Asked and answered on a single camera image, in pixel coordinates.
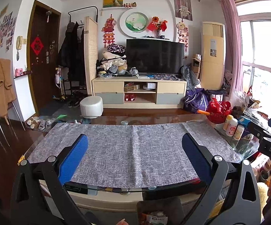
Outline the black trash bin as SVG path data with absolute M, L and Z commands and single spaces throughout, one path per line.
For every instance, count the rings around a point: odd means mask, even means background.
M 184 211 L 181 205 L 181 201 L 177 197 L 153 200 L 153 201 L 140 201 L 136 205 L 138 224 L 141 213 L 158 215 L 162 212 L 168 217 L 167 224 L 180 224 L 184 219 Z

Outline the white cream jar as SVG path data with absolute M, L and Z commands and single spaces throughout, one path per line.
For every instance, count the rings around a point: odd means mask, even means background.
M 242 125 L 238 125 L 236 130 L 235 130 L 235 133 L 233 135 L 233 139 L 236 140 L 236 141 L 239 141 L 243 132 L 244 132 L 244 129 L 245 127 L 242 126 Z

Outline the white yellow lotion bottle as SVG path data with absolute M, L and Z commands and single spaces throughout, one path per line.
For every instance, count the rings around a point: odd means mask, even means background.
M 230 121 L 233 119 L 233 116 L 232 115 L 227 115 L 226 116 L 226 119 L 225 119 L 225 123 L 223 124 L 223 130 L 226 131 L 228 126 L 229 126 L 229 123 Z

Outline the grey woven table cloth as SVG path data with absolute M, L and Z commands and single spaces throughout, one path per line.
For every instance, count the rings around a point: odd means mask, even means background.
M 30 154 L 31 163 L 58 155 L 84 134 L 88 149 L 71 181 L 109 188 L 148 188 L 177 184 L 197 177 L 182 148 L 185 133 L 233 163 L 241 157 L 202 121 L 152 125 L 58 123 Z

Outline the yellow fluffy blanket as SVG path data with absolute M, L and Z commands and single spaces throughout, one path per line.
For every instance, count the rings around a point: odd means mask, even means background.
M 261 220 L 264 219 L 264 216 L 262 214 L 262 211 L 263 211 L 263 208 L 265 207 L 266 205 L 266 201 L 268 199 L 268 186 L 263 183 L 263 182 L 258 182 L 257 183 L 257 186 L 258 186 L 258 191 L 259 191 L 259 198 L 260 198 L 260 208 L 261 208 Z M 214 208 L 213 210 L 211 211 L 210 215 L 208 218 L 212 218 L 212 217 L 215 217 L 216 215 L 218 215 L 223 203 L 224 203 L 224 199 L 217 202 L 215 205 L 214 205 Z

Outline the purple bag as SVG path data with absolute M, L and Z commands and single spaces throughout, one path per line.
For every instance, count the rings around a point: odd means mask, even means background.
M 187 90 L 185 97 L 182 99 L 183 109 L 191 113 L 197 113 L 198 110 L 206 111 L 210 97 L 205 89 L 195 88 Z

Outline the white round stool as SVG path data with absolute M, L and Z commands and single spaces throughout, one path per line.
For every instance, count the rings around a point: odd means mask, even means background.
M 103 101 L 100 96 L 88 96 L 80 102 L 81 116 L 87 119 L 98 118 L 103 113 Z

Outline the white green medicine packet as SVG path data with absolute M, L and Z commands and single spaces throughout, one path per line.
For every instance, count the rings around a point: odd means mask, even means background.
M 155 214 L 145 214 L 141 213 L 139 217 L 139 224 L 149 224 L 149 225 L 166 225 L 168 223 L 168 217 L 162 212 L 160 215 L 156 212 Z

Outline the beige tv cabinet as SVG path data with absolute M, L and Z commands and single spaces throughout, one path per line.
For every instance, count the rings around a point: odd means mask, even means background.
M 186 81 L 154 78 L 112 77 L 92 80 L 93 94 L 102 98 L 104 108 L 182 108 L 186 86 Z

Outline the pink curtain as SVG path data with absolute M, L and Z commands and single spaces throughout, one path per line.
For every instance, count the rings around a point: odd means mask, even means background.
M 219 0 L 226 22 L 226 69 L 225 77 L 230 77 L 230 92 L 242 91 L 242 38 L 240 20 L 235 0 Z

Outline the tan coat on chair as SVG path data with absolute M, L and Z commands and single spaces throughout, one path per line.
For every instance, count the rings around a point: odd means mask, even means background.
M 8 114 L 8 104 L 16 100 L 12 85 L 11 61 L 0 58 L 0 116 Z

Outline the beige standing air conditioner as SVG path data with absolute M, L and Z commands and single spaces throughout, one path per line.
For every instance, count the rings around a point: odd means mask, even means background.
M 225 72 L 225 25 L 204 21 L 201 36 L 201 86 L 208 90 L 219 90 L 222 87 Z

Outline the pile of clothes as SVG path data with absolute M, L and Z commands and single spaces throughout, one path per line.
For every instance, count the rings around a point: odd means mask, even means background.
M 99 78 L 139 75 L 136 67 L 129 69 L 127 66 L 126 47 L 115 43 L 108 45 L 102 53 L 102 59 L 96 63 L 96 72 Z

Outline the black flat television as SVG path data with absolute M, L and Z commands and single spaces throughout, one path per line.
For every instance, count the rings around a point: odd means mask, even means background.
M 140 73 L 177 74 L 184 65 L 184 58 L 181 43 L 157 39 L 126 40 L 127 65 Z

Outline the beige folding screen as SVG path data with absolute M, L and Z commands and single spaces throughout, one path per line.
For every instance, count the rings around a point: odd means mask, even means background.
M 84 61 L 86 88 L 88 95 L 94 95 L 92 81 L 96 78 L 96 61 L 98 60 L 97 46 L 98 27 L 89 16 L 85 17 L 84 23 Z

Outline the dark brown door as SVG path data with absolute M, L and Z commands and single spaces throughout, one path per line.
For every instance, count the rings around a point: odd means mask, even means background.
M 48 115 L 53 97 L 60 95 L 55 85 L 61 13 L 35 0 L 29 21 L 27 66 L 31 97 L 36 114 Z

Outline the round white wall art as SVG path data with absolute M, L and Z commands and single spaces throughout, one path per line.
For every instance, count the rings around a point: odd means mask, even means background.
M 149 17 L 139 9 L 125 11 L 119 20 L 120 29 L 131 38 L 142 38 L 147 36 Z

